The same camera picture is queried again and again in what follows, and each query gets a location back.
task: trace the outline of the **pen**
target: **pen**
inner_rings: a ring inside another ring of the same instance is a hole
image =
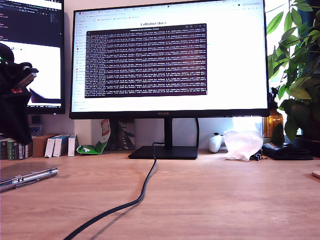
[[[33,171],[27,175],[19,175],[12,178],[4,179],[0,181],[0,193],[10,190],[18,189],[30,184],[35,184],[43,179],[51,178],[58,174],[58,168],[48,168],[43,171]]]

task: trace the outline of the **game controller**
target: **game controller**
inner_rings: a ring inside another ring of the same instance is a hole
[[[214,136],[209,139],[209,150],[212,153],[216,153],[219,151],[221,144],[223,142],[224,136],[219,135],[219,133],[215,132]]]

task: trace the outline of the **monitor stand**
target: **monitor stand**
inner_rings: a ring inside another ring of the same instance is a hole
[[[198,157],[196,146],[173,146],[172,118],[164,118],[164,146],[155,147],[157,159],[185,159],[193,160]],[[129,155],[130,159],[153,159],[154,147],[142,146]]]

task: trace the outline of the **wooden desk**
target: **wooden desk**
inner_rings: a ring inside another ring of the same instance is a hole
[[[92,217],[136,199],[153,160],[127,156],[1,160],[1,179],[59,170],[1,194],[1,240],[62,240]],[[140,205],[107,216],[75,239],[318,239],[320,179],[314,170],[319,160],[227,161],[205,151],[197,160],[159,160]]]

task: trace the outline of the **monitor base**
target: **monitor base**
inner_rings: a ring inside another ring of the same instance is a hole
[[[184,159],[194,160],[198,157],[196,146],[173,146],[165,148],[164,146],[155,147],[155,157],[157,159]],[[142,146],[129,155],[130,159],[154,159],[154,147]]]

